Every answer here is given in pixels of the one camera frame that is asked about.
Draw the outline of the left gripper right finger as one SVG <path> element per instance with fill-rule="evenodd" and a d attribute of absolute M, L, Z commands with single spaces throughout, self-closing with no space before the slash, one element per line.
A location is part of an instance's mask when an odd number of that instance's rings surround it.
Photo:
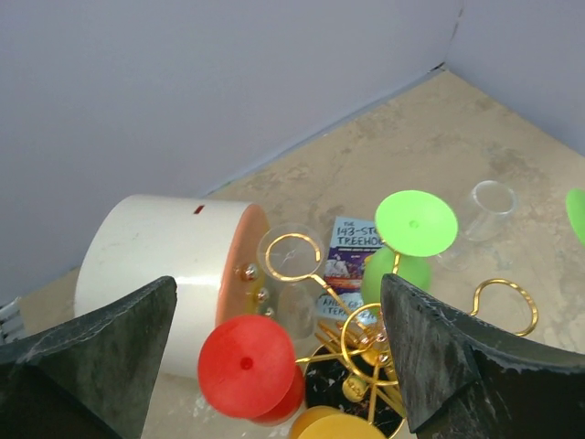
<path fill-rule="evenodd" d="M 583 355 L 468 316 L 395 274 L 380 300 L 412 434 L 583 437 Z"/>

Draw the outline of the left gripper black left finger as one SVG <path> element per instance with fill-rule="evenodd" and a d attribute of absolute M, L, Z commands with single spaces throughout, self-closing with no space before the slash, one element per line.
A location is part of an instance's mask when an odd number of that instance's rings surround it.
<path fill-rule="evenodd" d="M 138 438 L 176 310 L 160 277 L 1 347 L 4 438 Z"/>

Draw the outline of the orange plastic goblet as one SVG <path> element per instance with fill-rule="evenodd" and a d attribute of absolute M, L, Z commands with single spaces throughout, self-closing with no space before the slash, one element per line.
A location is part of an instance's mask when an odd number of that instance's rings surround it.
<path fill-rule="evenodd" d="M 290 439 L 385 439 L 373 424 L 351 414 L 327 406 L 305 410 L 293 422 Z"/>

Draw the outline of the red plastic goblet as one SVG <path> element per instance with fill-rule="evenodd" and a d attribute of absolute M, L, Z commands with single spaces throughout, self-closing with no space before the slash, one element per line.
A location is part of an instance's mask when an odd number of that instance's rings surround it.
<path fill-rule="evenodd" d="M 267 316 L 237 316 L 216 327 L 200 351 L 197 378 L 216 411 L 256 424 L 283 423 L 303 402 L 293 343 Z"/>

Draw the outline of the green goblet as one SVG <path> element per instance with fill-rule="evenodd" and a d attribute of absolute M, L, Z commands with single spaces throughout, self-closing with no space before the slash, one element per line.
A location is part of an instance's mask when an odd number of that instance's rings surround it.
<path fill-rule="evenodd" d="M 380 301 L 382 277 L 388 273 L 429 291 L 428 259 L 447 250 L 458 234 L 453 209 L 429 192 L 402 190 L 380 202 L 374 225 L 382 246 L 367 258 L 360 286 L 363 303 Z"/>
<path fill-rule="evenodd" d="M 585 246 L 585 191 L 572 188 L 565 197 L 569 224 L 582 246 Z"/>

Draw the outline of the clear wine glass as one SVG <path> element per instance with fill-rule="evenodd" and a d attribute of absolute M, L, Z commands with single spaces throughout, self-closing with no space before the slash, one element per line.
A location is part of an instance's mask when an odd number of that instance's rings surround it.
<path fill-rule="evenodd" d="M 277 322 L 294 341 L 308 338 L 316 325 L 316 299 L 309 281 L 324 260 L 318 233 L 300 223 L 279 224 L 261 238 L 257 259 L 276 283 Z"/>

